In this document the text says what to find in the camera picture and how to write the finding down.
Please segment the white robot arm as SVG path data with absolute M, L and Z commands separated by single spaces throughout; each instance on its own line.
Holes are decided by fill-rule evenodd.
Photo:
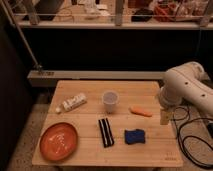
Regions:
M 213 115 L 213 89 L 201 82 L 204 75 L 204 68 L 198 62 L 187 62 L 164 73 L 164 85 L 157 94 L 162 107 L 161 125 L 169 123 L 173 109 L 181 104 L 182 99 L 191 102 L 201 111 Z

